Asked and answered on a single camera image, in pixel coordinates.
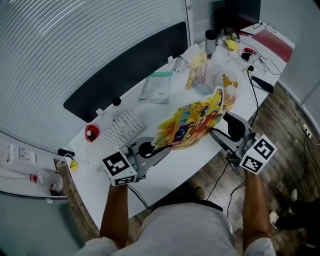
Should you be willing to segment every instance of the wooden floor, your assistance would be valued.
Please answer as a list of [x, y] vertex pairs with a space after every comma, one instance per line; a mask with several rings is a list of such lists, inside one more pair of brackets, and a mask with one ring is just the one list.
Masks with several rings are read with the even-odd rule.
[[[316, 131], [304, 113], [300, 111], [300, 109], [297, 111], [311, 128], [314, 136], [313, 139], [320, 142]], [[278, 84], [274, 87], [274, 94], [269, 95], [260, 106], [253, 128], [261, 135], [265, 134], [277, 147], [277, 152], [264, 168], [261, 176], [265, 182], [269, 208], [278, 213], [286, 214], [289, 207], [291, 191], [295, 188], [297, 181], [303, 177], [305, 172], [305, 135], [301, 122], [295, 114], [286, 92]], [[320, 165], [320, 147], [313, 145], [310, 140], [306, 140], [305, 148], [307, 173], [305, 179], [299, 181], [297, 184], [297, 189], [301, 199], [306, 202], [311, 202], [320, 197], [320, 171], [313, 161], [310, 152], [315, 160], [318, 161], [318, 165]], [[208, 196], [226, 164], [227, 162], [224, 156], [219, 153], [181, 185], [182, 188], [184, 186], [192, 186], [194, 188], [201, 186], [204, 188], [206, 196]], [[99, 231], [88, 215], [68, 170], [66, 168], [60, 168], [59, 172], [63, 175], [65, 182], [64, 193], [69, 198], [74, 217], [81, 233], [86, 240], [97, 236]], [[230, 193], [243, 181], [243, 170], [237, 172], [231, 169], [231, 167], [228, 167], [209, 200], [220, 205], [224, 209], [224, 212], [227, 213]], [[232, 224], [236, 249], [240, 255], [242, 254], [242, 210], [244, 195], [244, 187], [238, 189], [233, 194], [228, 218]], [[132, 243], [149, 213], [150, 210], [145, 210], [130, 219], [128, 243]], [[272, 242], [277, 255], [291, 256], [295, 254], [298, 247], [304, 242], [305, 237], [305, 230], [275, 230], [272, 236]]]

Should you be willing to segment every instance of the yellow object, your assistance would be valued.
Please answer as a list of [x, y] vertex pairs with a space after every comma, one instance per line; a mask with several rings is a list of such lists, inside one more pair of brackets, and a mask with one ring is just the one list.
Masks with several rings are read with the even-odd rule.
[[224, 42], [230, 51], [239, 51], [239, 46], [235, 41], [228, 40]]
[[186, 86], [185, 86], [186, 90], [190, 90], [191, 89], [191, 85], [192, 85], [192, 82], [194, 80], [194, 77], [195, 77], [195, 72], [193, 70], [190, 70], [188, 82], [186, 83]]
[[189, 63], [189, 68], [196, 71], [197, 68], [204, 62], [207, 61], [207, 54], [203, 51], [196, 54]]
[[75, 173], [78, 170], [79, 164], [73, 159], [70, 163], [70, 171]]
[[226, 37], [227, 40], [232, 40], [232, 41], [239, 41], [239, 39], [234, 35], [234, 34], [229, 34], [227, 37]]
[[223, 88], [217, 86], [206, 101], [180, 107], [160, 124], [152, 145], [156, 149], [165, 146], [172, 146], [172, 149], [192, 146], [221, 120], [224, 115], [223, 100]]

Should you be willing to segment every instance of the plastic container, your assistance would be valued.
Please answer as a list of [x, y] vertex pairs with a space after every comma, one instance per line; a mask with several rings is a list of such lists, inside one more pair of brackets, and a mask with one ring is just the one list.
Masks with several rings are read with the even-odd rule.
[[234, 85], [229, 85], [224, 90], [223, 110], [226, 112], [230, 111], [236, 99], [237, 99], [237, 88]]
[[200, 95], [210, 95], [216, 86], [223, 87], [223, 73], [223, 69], [214, 59], [208, 59], [195, 71], [191, 88]]
[[223, 80], [224, 88], [227, 88], [228, 86], [234, 86], [235, 88], [238, 88], [238, 78], [236, 73], [233, 71], [228, 71], [225, 75], [226, 78]]
[[54, 190], [61, 193], [64, 188], [62, 176], [58, 173], [50, 173], [47, 171], [39, 171], [34, 180], [44, 190]]

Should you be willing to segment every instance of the white t-shirt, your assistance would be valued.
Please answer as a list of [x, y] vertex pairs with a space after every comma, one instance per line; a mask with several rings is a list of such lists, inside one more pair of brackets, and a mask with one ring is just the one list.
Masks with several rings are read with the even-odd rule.
[[[236, 256], [230, 223], [223, 212], [197, 203], [160, 207], [148, 216], [136, 241], [118, 249], [106, 237], [88, 241], [76, 256]], [[275, 256], [269, 238], [250, 244], [245, 256]]]

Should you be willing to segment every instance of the window blinds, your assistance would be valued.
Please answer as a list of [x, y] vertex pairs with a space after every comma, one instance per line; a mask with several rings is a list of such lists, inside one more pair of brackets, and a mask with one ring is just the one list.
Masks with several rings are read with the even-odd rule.
[[194, 42], [205, 40], [206, 30], [215, 29], [217, 15], [215, 12], [225, 7], [224, 0], [191, 0], [191, 13]]
[[115, 57], [181, 21], [180, 0], [2, 0], [0, 131], [64, 147], [86, 125], [64, 101]]

